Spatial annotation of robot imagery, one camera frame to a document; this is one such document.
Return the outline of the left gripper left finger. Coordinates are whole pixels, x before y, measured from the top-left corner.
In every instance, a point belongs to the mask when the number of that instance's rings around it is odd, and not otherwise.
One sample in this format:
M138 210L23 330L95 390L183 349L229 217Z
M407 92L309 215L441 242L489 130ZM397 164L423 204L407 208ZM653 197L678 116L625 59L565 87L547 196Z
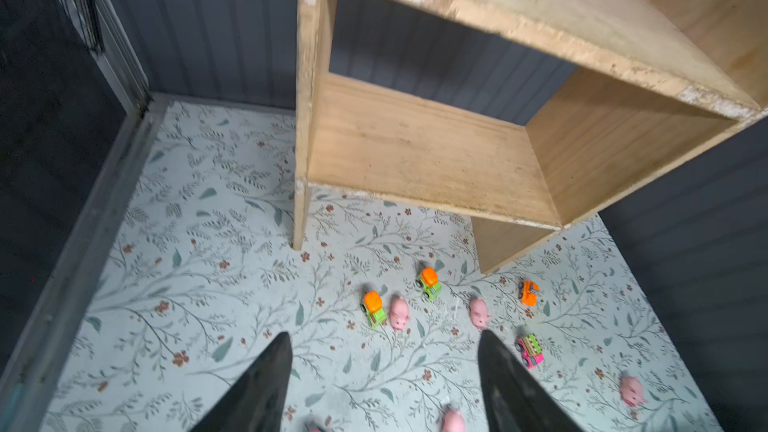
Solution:
M292 359L290 336L281 332L192 431L279 431Z

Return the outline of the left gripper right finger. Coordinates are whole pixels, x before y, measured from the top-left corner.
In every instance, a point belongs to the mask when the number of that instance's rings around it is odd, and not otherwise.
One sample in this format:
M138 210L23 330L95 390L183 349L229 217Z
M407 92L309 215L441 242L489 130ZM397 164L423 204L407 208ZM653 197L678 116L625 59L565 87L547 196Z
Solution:
M582 430L490 330L480 335L478 366L491 432Z

